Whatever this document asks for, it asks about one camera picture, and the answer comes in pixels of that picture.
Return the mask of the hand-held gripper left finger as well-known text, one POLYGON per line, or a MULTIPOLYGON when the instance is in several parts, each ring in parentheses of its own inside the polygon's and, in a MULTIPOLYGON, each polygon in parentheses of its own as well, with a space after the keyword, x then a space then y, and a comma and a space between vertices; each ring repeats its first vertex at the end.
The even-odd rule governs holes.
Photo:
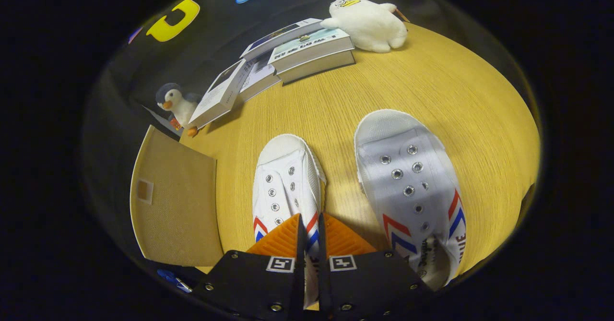
POLYGON ((305 228, 296 214, 248 251, 230 250, 191 295, 231 321, 301 321, 305 228))

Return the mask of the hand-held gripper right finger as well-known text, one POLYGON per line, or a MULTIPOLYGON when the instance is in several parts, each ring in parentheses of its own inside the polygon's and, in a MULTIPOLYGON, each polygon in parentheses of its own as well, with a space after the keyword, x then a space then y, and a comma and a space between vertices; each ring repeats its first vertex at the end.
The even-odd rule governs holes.
POLYGON ((398 253, 376 250, 327 213, 319 216, 319 239, 326 321, 400 321, 435 295, 398 253))

